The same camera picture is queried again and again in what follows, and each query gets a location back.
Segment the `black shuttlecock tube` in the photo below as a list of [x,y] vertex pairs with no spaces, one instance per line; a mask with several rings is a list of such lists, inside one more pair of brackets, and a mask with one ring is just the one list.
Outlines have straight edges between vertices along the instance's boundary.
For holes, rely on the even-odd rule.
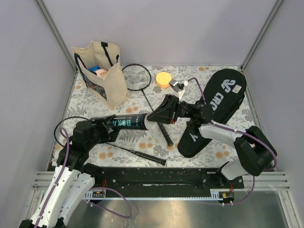
[[111,115],[104,117],[92,117],[93,123],[104,122],[112,130],[154,130],[158,125],[156,122],[148,121],[149,113]]

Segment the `black racket cover bag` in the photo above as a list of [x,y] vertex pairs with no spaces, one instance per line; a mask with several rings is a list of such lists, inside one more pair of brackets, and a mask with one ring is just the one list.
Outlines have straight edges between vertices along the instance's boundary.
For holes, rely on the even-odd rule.
[[[226,124],[240,107],[245,97],[247,82],[245,77],[233,69],[222,69],[213,74],[204,88],[204,97],[196,101],[196,104],[212,105],[214,121]],[[200,133],[192,134],[186,127],[180,142],[178,151],[186,158],[191,158],[203,150],[211,139],[206,139]]]

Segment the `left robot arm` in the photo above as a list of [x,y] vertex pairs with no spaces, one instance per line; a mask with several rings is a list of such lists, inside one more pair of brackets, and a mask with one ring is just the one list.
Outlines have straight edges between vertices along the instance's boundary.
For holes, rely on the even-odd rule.
[[116,140],[118,132],[109,126],[113,119],[114,115],[80,121],[71,136],[61,128],[66,144],[59,153],[52,181],[38,209],[21,222],[21,228],[65,228],[89,189],[102,185],[101,168],[86,161],[96,145]]

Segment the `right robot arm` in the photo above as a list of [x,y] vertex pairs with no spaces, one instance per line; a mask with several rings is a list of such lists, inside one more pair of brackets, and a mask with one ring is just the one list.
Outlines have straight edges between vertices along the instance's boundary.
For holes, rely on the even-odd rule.
[[147,117],[150,122],[163,124],[174,124],[178,118],[190,118],[186,124],[192,134],[199,133],[203,138],[216,140],[236,150],[238,158],[225,163],[217,171],[216,182],[222,188],[227,188],[239,176],[259,176],[269,169],[269,164],[277,165],[277,153],[258,127],[238,129],[218,123],[213,119],[210,104],[189,104],[174,95],[166,95]]

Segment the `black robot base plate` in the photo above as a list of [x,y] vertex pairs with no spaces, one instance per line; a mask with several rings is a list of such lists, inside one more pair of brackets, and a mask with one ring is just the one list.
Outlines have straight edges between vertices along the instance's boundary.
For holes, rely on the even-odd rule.
[[217,168],[135,168],[96,167],[86,164],[83,173],[73,182],[73,189],[90,190],[87,199],[117,198],[114,189],[128,199],[216,198],[213,190],[243,189],[242,177],[226,180]]

